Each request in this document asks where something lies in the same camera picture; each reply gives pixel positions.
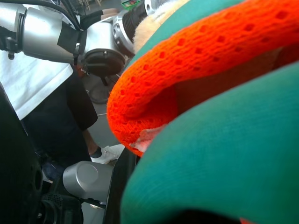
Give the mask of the person in black clothes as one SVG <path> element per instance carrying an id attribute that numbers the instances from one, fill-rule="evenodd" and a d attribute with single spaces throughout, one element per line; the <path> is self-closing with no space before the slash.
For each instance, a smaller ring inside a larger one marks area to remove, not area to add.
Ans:
<path id="1" fill-rule="evenodd" d="M 119 159 L 124 145 L 100 147 L 91 137 L 88 128 L 97 119 L 75 71 L 21 121 L 48 180 L 80 161 L 108 164 Z"/>

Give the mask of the silver robot waist joint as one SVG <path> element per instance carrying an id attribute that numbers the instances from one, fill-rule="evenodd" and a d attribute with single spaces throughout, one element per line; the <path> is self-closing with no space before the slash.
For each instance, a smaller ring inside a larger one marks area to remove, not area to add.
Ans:
<path id="1" fill-rule="evenodd" d="M 113 170 L 110 165 L 80 161 L 65 169 L 63 185 L 76 197 L 106 202 Z"/>

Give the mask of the green box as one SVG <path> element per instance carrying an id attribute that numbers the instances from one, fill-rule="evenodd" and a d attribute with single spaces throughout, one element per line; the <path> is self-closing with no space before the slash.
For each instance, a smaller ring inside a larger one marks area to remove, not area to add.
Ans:
<path id="1" fill-rule="evenodd" d="M 125 10 L 131 10 L 133 7 L 137 6 L 140 0 L 124 0 L 121 2 L 122 7 Z"/>

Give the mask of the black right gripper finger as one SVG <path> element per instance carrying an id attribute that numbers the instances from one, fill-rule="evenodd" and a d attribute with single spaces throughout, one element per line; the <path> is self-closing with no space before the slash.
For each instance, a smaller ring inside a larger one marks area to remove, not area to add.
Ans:
<path id="1" fill-rule="evenodd" d="M 36 224 L 42 172 L 0 84 L 0 224 Z"/>

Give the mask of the orange and teal plush toy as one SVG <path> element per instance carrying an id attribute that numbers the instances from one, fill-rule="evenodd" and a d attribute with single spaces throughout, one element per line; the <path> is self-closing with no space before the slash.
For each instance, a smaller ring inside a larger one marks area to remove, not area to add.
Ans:
<path id="1" fill-rule="evenodd" d="M 121 224 L 299 224 L 299 0 L 176 0 L 108 100 Z"/>

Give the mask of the black round stand base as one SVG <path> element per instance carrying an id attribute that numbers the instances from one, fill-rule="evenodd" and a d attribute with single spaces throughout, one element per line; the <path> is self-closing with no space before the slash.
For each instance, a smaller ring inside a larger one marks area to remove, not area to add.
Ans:
<path id="1" fill-rule="evenodd" d="M 89 97 L 94 104 L 104 105 L 108 102 L 110 88 L 104 77 L 89 91 Z"/>

